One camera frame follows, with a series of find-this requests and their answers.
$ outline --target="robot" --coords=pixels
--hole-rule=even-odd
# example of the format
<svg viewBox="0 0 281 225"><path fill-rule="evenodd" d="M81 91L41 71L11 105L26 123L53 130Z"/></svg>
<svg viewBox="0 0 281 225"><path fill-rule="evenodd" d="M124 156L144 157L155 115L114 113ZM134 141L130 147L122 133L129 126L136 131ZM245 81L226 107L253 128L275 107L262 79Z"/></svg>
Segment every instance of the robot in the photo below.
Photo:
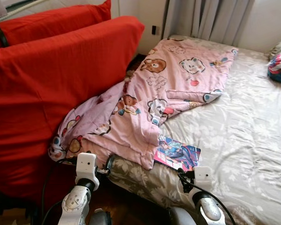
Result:
<svg viewBox="0 0 281 225"><path fill-rule="evenodd" d="M62 215L59 225L85 225L86 216L89 213L91 194L99 187L97 176L108 175L112 167L112 158L107 161L106 170L99 170L96 166L96 155L80 153L77 158L75 179L76 186L66 195L62 201ZM214 198L222 203L211 193L205 190L211 189L211 169L205 166L197 166L193 171L184 172L178 170L178 175L185 193L188 193L192 205L197 209L197 223L190 214L178 207L169 209L172 225L226 225L225 215L218 207ZM88 225L112 225L110 213L98 209Z"/></svg>

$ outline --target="wooden floor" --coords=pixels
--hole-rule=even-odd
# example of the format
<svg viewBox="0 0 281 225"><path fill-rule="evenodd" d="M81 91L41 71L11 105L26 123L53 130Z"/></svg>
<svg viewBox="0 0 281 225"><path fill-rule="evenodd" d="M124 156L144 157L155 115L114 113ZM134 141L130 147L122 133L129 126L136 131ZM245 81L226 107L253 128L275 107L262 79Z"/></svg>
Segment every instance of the wooden floor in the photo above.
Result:
<svg viewBox="0 0 281 225"><path fill-rule="evenodd" d="M138 197L108 180L91 197L89 215L101 208L111 213L112 225L168 225L167 210ZM51 213L47 225L57 225L61 206Z"/></svg>

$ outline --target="book cover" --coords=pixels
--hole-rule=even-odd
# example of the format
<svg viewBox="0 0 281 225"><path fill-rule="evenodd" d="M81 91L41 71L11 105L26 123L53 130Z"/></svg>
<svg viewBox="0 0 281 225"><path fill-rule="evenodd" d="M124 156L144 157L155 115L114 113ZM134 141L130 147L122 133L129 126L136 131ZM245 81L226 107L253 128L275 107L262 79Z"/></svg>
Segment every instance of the book cover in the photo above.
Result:
<svg viewBox="0 0 281 225"><path fill-rule="evenodd" d="M160 136L154 160L174 170L191 171L198 165L201 149Z"/></svg>

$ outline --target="red cushion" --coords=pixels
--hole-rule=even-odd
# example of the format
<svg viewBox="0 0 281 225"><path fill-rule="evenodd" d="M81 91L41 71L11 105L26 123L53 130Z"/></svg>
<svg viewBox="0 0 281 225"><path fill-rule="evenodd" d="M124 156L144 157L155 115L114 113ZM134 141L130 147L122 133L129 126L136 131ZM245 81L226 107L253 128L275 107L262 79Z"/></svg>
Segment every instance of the red cushion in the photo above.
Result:
<svg viewBox="0 0 281 225"><path fill-rule="evenodd" d="M0 190L40 201L50 139L75 106L123 80L144 26L123 16L63 35L0 48ZM47 202L74 181L52 177Z"/></svg>
<svg viewBox="0 0 281 225"><path fill-rule="evenodd" d="M9 45L48 38L111 19L111 0L102 5L59 8L0 22Z"/></svg>

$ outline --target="cartoon print blanket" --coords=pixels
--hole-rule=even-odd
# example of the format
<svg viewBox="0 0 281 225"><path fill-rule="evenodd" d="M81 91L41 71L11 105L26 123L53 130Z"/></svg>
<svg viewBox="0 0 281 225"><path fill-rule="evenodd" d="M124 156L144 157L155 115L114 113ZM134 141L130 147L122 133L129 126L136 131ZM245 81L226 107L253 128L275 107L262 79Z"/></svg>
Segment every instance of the cartoon print blanket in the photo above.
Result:
<svg viewBox="0 0 281 225"><path fill-rule="evenodd" d="M162 40L133 76L73 109L49 148L53 160L97 155L102 167L117 154L153 167L159 126L222 94L237 49L208 50L192 40Z"/></svg>

